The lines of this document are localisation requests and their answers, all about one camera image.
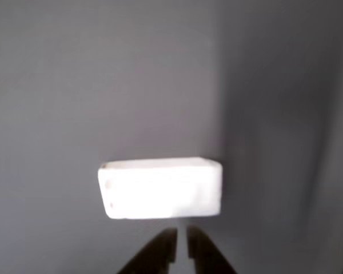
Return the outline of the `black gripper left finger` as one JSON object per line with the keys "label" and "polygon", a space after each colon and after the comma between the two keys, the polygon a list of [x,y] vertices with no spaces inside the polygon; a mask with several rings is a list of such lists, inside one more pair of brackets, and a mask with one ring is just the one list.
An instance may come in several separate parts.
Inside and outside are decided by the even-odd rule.
{"label": "black gripper left finger", "polygon": [[169,273],[169,265],[176,259],[177,237],[176,228],[164,229],[153,237],[118,273]]}

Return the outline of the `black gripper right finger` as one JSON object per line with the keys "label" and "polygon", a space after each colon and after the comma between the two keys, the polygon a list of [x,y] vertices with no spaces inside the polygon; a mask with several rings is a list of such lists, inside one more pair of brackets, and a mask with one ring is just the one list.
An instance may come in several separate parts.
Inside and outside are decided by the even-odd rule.
{"label": "black gripper right finger", "polygon": [[199,274],[237,274],[210,237],[197,226],[187,228],[188,256]]}

